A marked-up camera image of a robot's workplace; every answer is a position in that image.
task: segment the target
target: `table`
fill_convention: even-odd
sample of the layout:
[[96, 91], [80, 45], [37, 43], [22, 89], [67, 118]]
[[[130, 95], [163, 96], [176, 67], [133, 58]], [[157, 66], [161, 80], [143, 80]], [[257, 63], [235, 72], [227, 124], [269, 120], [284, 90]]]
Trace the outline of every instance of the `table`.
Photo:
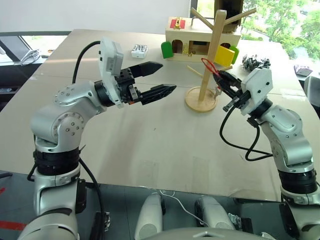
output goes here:
[[[168, 97], [145, 106], [137, 103], [121, 109], [110, 107], [87, 123], [80, 145], [86, 147], [81, 156], [98, 182], [280, 200], [280, 181], [273, 159], [246, 162], [244, 151], [229, 147], [219, 137], [220, 124], [226, 114], [222, 106], [230, 99], [222, 94], [217, 107], [209, 113], [190, 110], [184, 103], [185, 93], [190, 87], [199, 85], [201, 79], [188, 71], [186, 65], [198, 71], [203, 71], [204, 67], [200, 63], [162, 59], [160, 44], [165, 36], [157, 34], [74, 30], [0, 113], [0, 132], [5, 136], [0, 146], [0, 169], [29, 172], [34, 151], [29, 119], [40, 107], [52, 103], [58, 89], [71, 83], [78, 54], [88, 43], [102, 36], [121, 44], [123, 68], [144, 62], [130, 57], [134, 44], [149, 46], [145, 61], [163, 63], [163, 68], [155, 74], [136, 79], [140, 90], [146, 91], [158, 84], [176, 84], [178, 87]], [[270, 55], [274, 89], [268, 97], [300, 114], [304, 134], [313, 148], [315, 169], [319, 172], [320, 122], [301, 92], [294, 70], [286, 67], [287, 55], [278, 43], [240, 41], [240, 52], [246, 52], [249, 47], [250, 50], [268, 49], [268, 53], [278, 54], [277, 57]], [[77, 83], [100, 79], [97, 51], [98, 48], [93, 47], [85, 55]], [[235, 65], [232, 72], [245, 75], [239, 65]], [[283, 94], [283, 89], [291, 92]], [[249, 147], [255, 130], [239, 111], [235, 111], [224, 134], [234, 144]], [[256, 148], [270, 151], [264, 135]], [[89, 180], [83, 170], [81, 176]]]

